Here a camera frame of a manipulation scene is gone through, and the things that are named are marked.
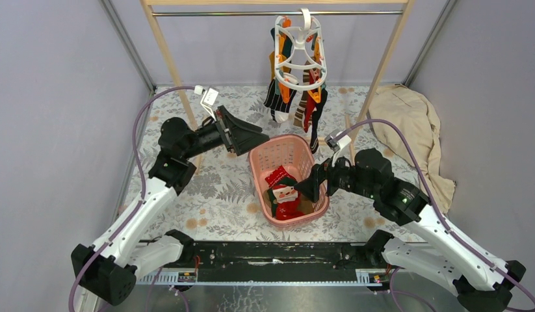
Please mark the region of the red santa sock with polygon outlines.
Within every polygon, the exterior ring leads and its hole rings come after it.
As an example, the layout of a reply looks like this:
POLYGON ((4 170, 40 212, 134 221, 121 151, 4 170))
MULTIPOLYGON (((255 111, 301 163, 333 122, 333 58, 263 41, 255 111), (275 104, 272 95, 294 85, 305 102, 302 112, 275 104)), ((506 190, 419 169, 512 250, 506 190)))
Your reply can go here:
POLYGON ((298 210, 300 193, 293 186, 276 185, 271 189, 278 200, 276 220, 290 220, 305 215, 298 210))

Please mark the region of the red snowflake sock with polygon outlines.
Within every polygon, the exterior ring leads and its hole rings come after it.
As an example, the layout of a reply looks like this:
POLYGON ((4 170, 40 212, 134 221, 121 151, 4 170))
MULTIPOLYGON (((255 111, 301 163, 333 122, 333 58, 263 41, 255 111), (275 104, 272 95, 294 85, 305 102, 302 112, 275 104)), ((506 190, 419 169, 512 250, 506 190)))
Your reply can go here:
POLYGON ((265 178, 265 181, 268 183, 269 187, 274 187, 276 185, 293 186, 297 183, 296 178, 286 171, 283 166, 277 167, 277 169, 265 178))

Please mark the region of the dark green knit sock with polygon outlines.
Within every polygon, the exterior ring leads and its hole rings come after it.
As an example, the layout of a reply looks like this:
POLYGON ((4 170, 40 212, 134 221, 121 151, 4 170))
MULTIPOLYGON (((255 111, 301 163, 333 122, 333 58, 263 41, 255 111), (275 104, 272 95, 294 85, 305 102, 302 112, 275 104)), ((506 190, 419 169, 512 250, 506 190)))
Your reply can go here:
POLYGON ((276 196, 274 195, 273 190, 271 188, 267 190, 267 196, 269 200, 272 218, 276 218, 278 200, 276 196))

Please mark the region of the white clip sock hanger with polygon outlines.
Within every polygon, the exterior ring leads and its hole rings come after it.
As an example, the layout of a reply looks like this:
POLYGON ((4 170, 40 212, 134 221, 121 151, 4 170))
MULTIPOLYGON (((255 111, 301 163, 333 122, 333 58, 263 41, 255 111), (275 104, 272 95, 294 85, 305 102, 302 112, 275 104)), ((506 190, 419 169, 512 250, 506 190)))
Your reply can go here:
POLYGON ((278 54, 275 64, 275 79, 282 88, 293 89, 298 92, 314 92, 321 90, 326 83, 328 69, 324 52, 324 42, 322 26, 312 12, 307 8, 301 8, 303 25, 292 25, 291 19, 287 16, 278 16, 274 24, 274 51, 278 54), (291 56, 285 61, 279 61, 279 33, 286 34, 293 42, 291 56), (302 72, 309 70, 312 78, 310 85, 298 81, 298 78, 290 72, 302 72))

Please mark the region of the tan brown sock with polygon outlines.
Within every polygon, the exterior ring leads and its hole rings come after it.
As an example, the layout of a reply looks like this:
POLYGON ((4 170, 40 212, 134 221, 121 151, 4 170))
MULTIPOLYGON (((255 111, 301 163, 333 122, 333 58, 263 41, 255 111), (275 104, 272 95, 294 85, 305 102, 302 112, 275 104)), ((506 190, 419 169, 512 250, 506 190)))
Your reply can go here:
POLYGON ((304 213, 305 215, 308 215, 315 212, 315 206, 314 203, 312 203, 311 201, 300 200, 298 210, 304 213))

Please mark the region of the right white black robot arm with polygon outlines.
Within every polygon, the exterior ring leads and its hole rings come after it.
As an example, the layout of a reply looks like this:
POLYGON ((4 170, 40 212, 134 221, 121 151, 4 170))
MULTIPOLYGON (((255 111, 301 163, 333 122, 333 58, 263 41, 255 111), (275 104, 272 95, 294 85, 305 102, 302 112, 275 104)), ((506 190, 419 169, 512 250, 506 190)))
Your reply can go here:
POLYGON ((439 255, 377 231, 370 242, 378 236, 383 240, 366 247, 367 264, 380 268, 389 263, 412 271, 448 290, 468 311, 506 311, 514 284, 503 274, 519 282, 526 272, 520 262, 494 256, 439 218, 426 194, 395 177, 391 162, 376 149, 358 152, 352 166, 344 157, 316 164, 295 189, 313 202, 338 190, 371 199, 381 216, 421 237, 439 255))

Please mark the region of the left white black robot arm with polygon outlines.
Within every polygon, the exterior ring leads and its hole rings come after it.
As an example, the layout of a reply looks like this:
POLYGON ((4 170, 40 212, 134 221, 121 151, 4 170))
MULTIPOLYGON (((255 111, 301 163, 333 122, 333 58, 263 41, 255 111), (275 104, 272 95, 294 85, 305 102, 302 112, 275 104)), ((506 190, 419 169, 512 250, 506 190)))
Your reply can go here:
POLYGON ((189 265, 191 238, 167 232, 159 240, 139 248, 137 244, 157 215, 189 184, 197 167, 191 158, 219 146, 237 156, 268 142, 261 127, 245 122, 217 108, 196 130, 178 117, 165 121, 158 140, 160 152, 147 176, 141 177, 141 191, 104 234, 90 246, 77 245, 71 260, 75 282, 73 300, 82 287, 112 306, 121 304, 138 280, 169 263, 189 265))

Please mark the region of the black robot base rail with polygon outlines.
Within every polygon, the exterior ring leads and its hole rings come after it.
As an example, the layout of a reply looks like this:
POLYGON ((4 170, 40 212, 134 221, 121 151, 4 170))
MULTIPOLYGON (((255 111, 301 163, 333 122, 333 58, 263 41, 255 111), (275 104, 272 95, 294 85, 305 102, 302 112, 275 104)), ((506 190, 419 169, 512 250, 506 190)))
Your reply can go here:
POLYGON ((164 269, 183 285, 378 287, 392 267, 379 248, 361 243, 195 241, 164 269))

